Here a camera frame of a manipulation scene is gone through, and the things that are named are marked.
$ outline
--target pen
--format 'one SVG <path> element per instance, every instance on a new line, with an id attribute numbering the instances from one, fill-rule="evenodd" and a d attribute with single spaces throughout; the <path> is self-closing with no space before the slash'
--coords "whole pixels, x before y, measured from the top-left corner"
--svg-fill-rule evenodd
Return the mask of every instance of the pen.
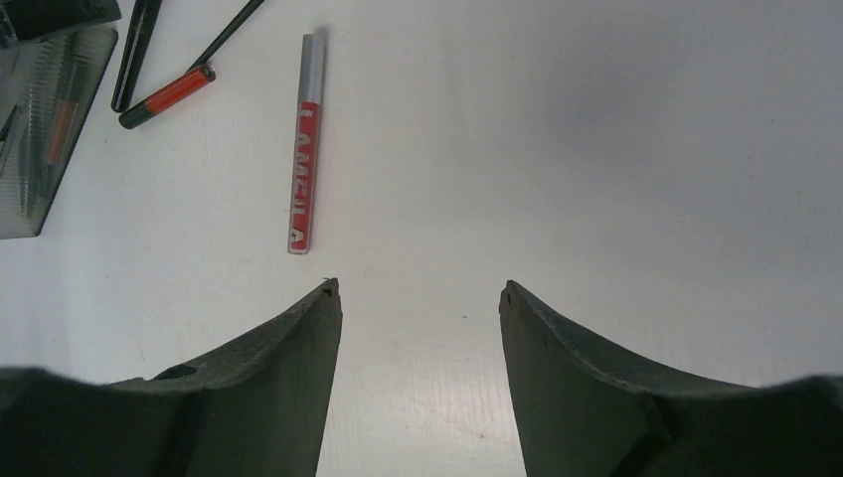
<path id="1" fill-rule="evenodd" d="M 6 118 L 6 122 L 3 124 L 3 128 L 0 129 L 0 176 L 3 175 L 3 171 L 6 169 L 6 161 L 9 160 L 9 154 L 12 151 L 12 144 L 15 142 L 15 136 L 18 129 L 18 117 L 21 115 L 21 107 L 17 104 L 12 108 L 12 112 L 9 113 L 9 117 Z"/>
<path id="2" fill-rule="evenodd" d="M 298 255 L 310 251 L 324 76 L 325 38 L 305 35 L 301 47 L 287 242 L 287 252 Z"/>
<path id="3" fill-rule="evenodd" d="M 126 129 L 134 129 L 216 78 L 217 75 L 211 67 L 199 65 L 120 114 L 120 124 Z"/>
<path id="4" fill-rule="evenodd" d="M 132 18 L 129 22 L 129 32 L 126 36 L 126 46 L 123 50 L 123 60 L 117 74 L 117 84 L 114 86 L 114 96 L 111 98 L 111 109 L 123 112 L 131 106 L 131 98 L 140 76 L 140 68 L 152 39 L 152 31 L 158 20 L 161 0 L 136 0 Z"/>
<path id="5" fill-rule="evenodd" d="M 226 28 L 223 29 L 220 35 L 211 42 L 211 45 L 202 52 L 202 55 L 193 62 L 193 65 L 190 66 L 188 71 L 199 65 L 207 63 L 214 53 L 216 53 L 217 50 L 238 30 L 238 28 L 249 19 L 252 13 L 257 10 L 257 7 L 259 7 L 263 1 L 264 0 L 249 0 L 249 3 L 243 7 L 243 10 L 241 10 L 240 13 L 238 13 L 237 16 L 226 26 Z"/>
<path id="6" fill-rule="evenodd" d="M 56 179 L 55 171 L 61 167 L 65 150 L 72 132 L 72 126 L 79 110 L 84 88 L 87 83 L 85 60 L 75 55 L 76 41 L 70 41 L 62 68 L 59 96 L 56 102 L 53 126 L 47 145 L 42 185 L 49 188 Z"/>

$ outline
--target transparent box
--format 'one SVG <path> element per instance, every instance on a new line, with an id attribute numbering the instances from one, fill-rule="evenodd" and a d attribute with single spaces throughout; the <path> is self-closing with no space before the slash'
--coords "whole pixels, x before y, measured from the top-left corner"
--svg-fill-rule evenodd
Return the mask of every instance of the transparent box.
<path id="1" fill-rule="evenodd" d="M 98 25 L 0 52 L 0 239 L 41 233 L 116 41 Z"/>

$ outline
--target white surface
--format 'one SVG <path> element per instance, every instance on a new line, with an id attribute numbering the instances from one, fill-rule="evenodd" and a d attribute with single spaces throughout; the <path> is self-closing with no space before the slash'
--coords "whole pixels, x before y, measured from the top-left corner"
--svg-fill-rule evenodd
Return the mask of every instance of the white surface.
<path id="1" fill-rule="evenodd" d="M 136 96 L 243 3 L 165 2 Z M 320 25 L 299 257 L 294 107 Z M 0 241 L 0 360 L 151 377 L 338 276 L 323 477 L 523 475 L 507 278 L 707 377 L 843 372 L 841 26 L 834 0 L 267 0 L 216 83 L 135 131 L 108 107 L 121 41 L 44 234 Z"/>

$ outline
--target marker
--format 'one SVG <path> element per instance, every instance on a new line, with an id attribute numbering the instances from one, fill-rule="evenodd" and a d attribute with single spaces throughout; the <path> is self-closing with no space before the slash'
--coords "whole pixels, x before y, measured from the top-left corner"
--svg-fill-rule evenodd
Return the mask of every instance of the marker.
<path id="1" fill-rule="evenodd" d="M 305 35 L 301 47 L 287 242 L 287 251 L 297 255 L 310 251 L 324 77 L 325 38 L 322 35 Z"/>
<path id="2" fill-rule="evenodd" d="M 128 111 L 120 114 L 120 124 L 126 129 L 134 129 L 158 114 L 169 109 L 173 104 L 201 89 L 215 80 L 217 75 L 208 65 L 199 65 L 186 72 L 181 78 L 167 84 L 161 90 L 147 97 Z"/>

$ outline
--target red marker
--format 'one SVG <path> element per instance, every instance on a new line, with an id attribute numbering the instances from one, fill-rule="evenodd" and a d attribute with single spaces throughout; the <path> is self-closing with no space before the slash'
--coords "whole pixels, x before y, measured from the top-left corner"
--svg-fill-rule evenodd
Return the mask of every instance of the red marker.
<path id="1" fill-rule="evenodd" d="M 287 251 L 298 255 L 304 255 L 310 251 L 324 78 L 325 38 L 321 35 L 305 35 L 301 48 L 298 118 L 295 126 L 290 228 L 287 243 Z"/>
<path id="2" fill-rule="evenodd" d="M 217 75 L 214 70 L 211 70 L 211 67 L 199 65 L 128 111 L 120 114 L 120 124 L 126 129 L 134 129 L 216 78 Z"/>

